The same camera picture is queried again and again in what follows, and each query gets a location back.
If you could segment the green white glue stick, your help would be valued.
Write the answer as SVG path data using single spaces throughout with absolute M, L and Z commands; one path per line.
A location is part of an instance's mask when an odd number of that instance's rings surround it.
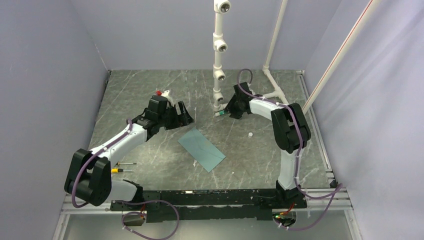
M 216 116 L 216 117 L 218 117 L 218 116 L 222 116 L 222 115 L 224 115 L 226 112 L 225 111 L 219 111 L 219 112 L 216 112 L 214 115 Z

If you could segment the teal paper envelope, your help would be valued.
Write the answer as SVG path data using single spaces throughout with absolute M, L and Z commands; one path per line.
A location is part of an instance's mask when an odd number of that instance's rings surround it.
M 178 143 L 210 173 L 226 156 L 213 145 L 197 128 L 184 134 Z

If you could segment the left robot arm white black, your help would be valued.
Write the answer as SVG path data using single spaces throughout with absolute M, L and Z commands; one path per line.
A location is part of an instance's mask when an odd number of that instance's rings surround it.
M 90 150 L 78 149 L 72 156 L 64 190 L 75 208 L 106 201 L 124 203 L 137 210 L 144 203 L 143 187 L 133 181 L 112 180 L 112 167 L 134 148 L 146 143 L 160 129 L 173 130 L 194 123 L 183 101 L 153 95 L 143 112 L 126 120 L 125 128 L 105 143 Z

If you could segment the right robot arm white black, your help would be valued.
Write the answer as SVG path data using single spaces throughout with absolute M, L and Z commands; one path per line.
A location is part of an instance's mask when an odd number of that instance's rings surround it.
M 303 148 L 311 139 L 311 131 L 298 103 L 283 104 L 261 95 L 253 95 L 247 82 L 235 84 L 234 94 L 224 109 L 231 118 L 240 119 L 244 113 L 262 116 L 272 123 L 273 136 L 281 150 L 280 173 L 275 194 L 276 203 L 289 207 L 301 196 L 299 168 Z

